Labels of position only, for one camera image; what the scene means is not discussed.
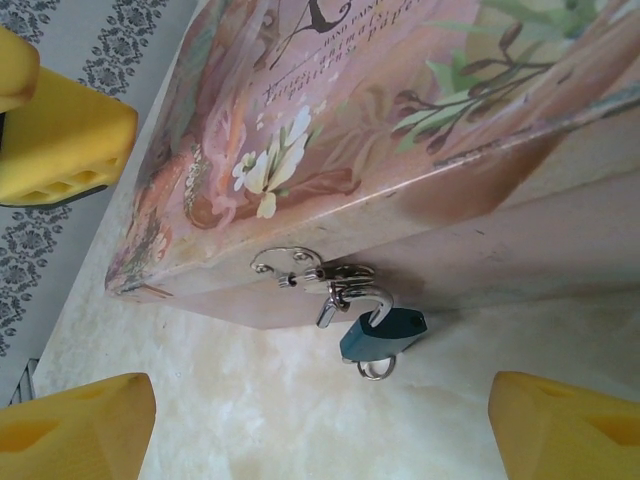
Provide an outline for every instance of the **padlock shackle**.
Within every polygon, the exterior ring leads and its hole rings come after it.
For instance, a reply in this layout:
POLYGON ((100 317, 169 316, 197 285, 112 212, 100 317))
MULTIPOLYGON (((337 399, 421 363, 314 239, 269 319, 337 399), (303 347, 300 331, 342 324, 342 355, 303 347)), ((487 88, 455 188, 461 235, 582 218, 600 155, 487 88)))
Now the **padlock shackle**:
POLYGON ((389 315, 389 312, 393 308, 393 296, 384 288, 375 285, 345 288, 340 292, 340 298, 347 303, 351 303, 354 300, 373 300, 378 302, 377 308, 371 312, 371 317, 369 318, 369 325, 371 325, 372 328, 380 325, 380 322, 389 315))

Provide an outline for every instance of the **gray patterned cloth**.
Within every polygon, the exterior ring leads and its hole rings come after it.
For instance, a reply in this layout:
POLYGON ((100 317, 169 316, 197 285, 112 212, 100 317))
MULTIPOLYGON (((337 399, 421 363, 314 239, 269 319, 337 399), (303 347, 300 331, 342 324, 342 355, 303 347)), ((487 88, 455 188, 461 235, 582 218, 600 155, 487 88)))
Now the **gray patterned cloth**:
MULTIPOLYGON (((142 126, 196 0, 0 0, 0 24, 41 63, 133 106, 142 126)), ((111 197, 0 208, 0 405, 38 358, 111 197)))

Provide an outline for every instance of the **marble surface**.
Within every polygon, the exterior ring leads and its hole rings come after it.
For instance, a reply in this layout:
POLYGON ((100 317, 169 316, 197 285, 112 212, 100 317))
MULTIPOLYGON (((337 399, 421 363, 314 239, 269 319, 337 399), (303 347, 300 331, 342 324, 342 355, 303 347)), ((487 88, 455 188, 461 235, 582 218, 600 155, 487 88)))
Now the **marble surface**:
POLYGON ((486 413, 497 371, 640 400, 637 293, 431 318, 431 335, 383 382, 342 364, 347 324, 258 331, 105 297, 151 129, 140 135, 34 379, 42 396, 148 373, 158 413, 141 479, 501 479, 486 413))

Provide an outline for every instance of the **green leaf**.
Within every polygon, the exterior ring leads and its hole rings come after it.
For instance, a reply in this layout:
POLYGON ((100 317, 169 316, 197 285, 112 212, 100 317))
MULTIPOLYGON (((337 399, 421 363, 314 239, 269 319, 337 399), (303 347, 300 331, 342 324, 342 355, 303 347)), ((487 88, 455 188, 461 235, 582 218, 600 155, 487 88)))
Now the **green leaf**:
POLYGON ((469 90, 480 80, 473 75, 460 75, 460 70, 462 67, 467 65, 467 56, 464 51, 456 48, 453 50, 453 60, 452 60, 452 72, 451 72, 451 82, 453 83, 453 89, 455 92, 460 92, 462 90, 469 90))
POLYGON ((565 0, 565 8, 571 10, 584 21, 591 23, 598 16, 596 0, 565 0))
POLYGON ((284 142, 287 139, 287 134, 289 133, 287 130, 291 127, 293 127, 293 124, 291 124, 289 128, 280 127, 280 151, 284 150, 284 142))
POLYGON ((407 150, 410 150, 414 145, 414 139, 416 135, 424 132, 425 130, 433 127, 440 127, 442 125, 446 125, 447 123, 453 121, 455 117, 468 106, 467 103, 462 103, 459 105, 453 105, 451 107, 447 107, 432 117, 426 118, 420 123, 418 123, 415 127, 411 129, 400 141, 398 146, 396 147, 396 153, 403 153, 407 150))
POLYGON ((311 132, 311 135, 307 139, 307 144, 304 146, 304 148, 307 148, 320 136, 323 128, 324 128, 324 125, 320 125, 318 128, 314 129, 313 132, 311 132))
POLYGON ((556 8, 547 13, 565 38, 578 38, 598 15, 595 6, 581 9, 579 5, 573 10, 556 8))
POLYGON ((453 89, 451 67, 444 63, 430 62, 429 60, 426 60, 425 63, 435 75, 442 94, 451 95, 452 93, 455 93, 455 90, 453 89))
POLYGON ((424 22, 423 25, 445 28, 455 32, 479 33, 481 35, 496 35, 498 37, 504 33, 504 27, 479 27, 477 25, 458 22, 424 22))
POLYGON ((529 45, 518 57, 514 60, 516 67, 511 70, 506 70, 504 74, 496 77, 494 82, 490 83, 489 88, 493 89, 496 87, 500 87, 511 80, 513 80, 518 73, 522 70, 522 64, 527 63, 533 57, 533 54, 536 53, 544 42, 535 42, 529 45))
POLYGON ((416 112, 413 115, 409 115, 408 117, 405 117, 402 120, 400 120, 396 124, 396 126, 393 128, 393 131, 399 130, 409 125, 420 123, 423 120, 426 120, 427 117, 429 117, 429 119, 433 121, 434 118, 436 119, 440 118, 443 112, 447 112, 450 108, 461 107, 460 108, 461 110, 467 105, 467 102, 464 102, 464 100, 469 100, 469 90, 464 90, 462 92, 454 93, 453 95, 445 97, 442 100, 439 100, 438 103, 436 103, 436 105, 439 105, 439 106, 447 105, 449 103, 455 103, 456 105, 451 105, 449 107, 443 108, 442 110, 437 111, 436 113, 434 113, 433 110, 421 110, 419 112, 416 112))
POLYGON ((482 0, 482 4, 509 15, 515 20, 520 20, 522 23, 534 22, 545 25, 553 24, 553 21, 546 13, 532 10, 525 5, 522 5, 518 0, 482 0))
MULTIPOLYGON (((456 32, 479 33, 482 35, 494 35, 496 37, 501 37, 506 30, 506 27, 479 27, 477 25, 467 25, 466 23, 457 22, 425 22, 424 25, 445 28, 456 32)), ((552 24, 526 23, 522 28, 520 38, 524 40, 553 42, 562 40, 564 35, 552 24)))
POLYGON ((338 115, 341 115, 347 109, 348 103, 349 103, 349 100, 343 100, 342 102, 340 102, 336 107, 336 113, 338 115))

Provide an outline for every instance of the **painted flower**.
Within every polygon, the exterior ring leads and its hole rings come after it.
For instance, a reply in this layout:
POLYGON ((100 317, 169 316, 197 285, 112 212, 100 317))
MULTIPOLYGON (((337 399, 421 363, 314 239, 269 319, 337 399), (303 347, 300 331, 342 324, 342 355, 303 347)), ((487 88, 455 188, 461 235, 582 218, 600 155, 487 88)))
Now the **painted flower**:
POLYGON ((245 153, 240 161, 233 167, 231 174, 236 179, 233 189, 237 192, 242 188, 247 173, 256 165, 256 152, 245 153))
POLYGON ((262 130, 262 128, 264 127, 264 122, 262 121, 262 119, 264 118, 264 113, 261 113, 260 115, 258 115, 258 118, 256 119, 256 130, 262 130))
POLYGON ((310 109, 307 105, 302 107, 296 115, 293 125, 288 129, 287 138, 284 141, 284 146, 288 147, 300 138, 307 130, 307 127, 311 123, 310 109))
POLYGON ((151 244, 151 255, 155 263, 160 262, 167 254, 172 236, 171 227, 161 227, 160 232, 151 244))
MULTIPOLYGON (((281 127, 279 137, 272 139, 267 150, 255 159, 253 166, 250 167, 250 163, 245 166, 243 156, 243 161, 234 168, 234 176, 237 173, 238 179, 244 174, 247 190, 261 196, 258 218, 271 218, 276 213, 276 197, 284 194, 279 187, 293 176, 304 156, 304 147, 309 137, 306 130, 311 123, 309 110, 308 106, 304 106, 289 127, 281 127)), ((252 152, 247 157, 247 162, 254 158, 255 154, 252 152)))
POLYGON ((322 113, 325 108, 327 108, 327 101, 323 100, 320 105, 318 105, 316 108, 313 109, 313 113, 318 115, 318 114, 322 113))

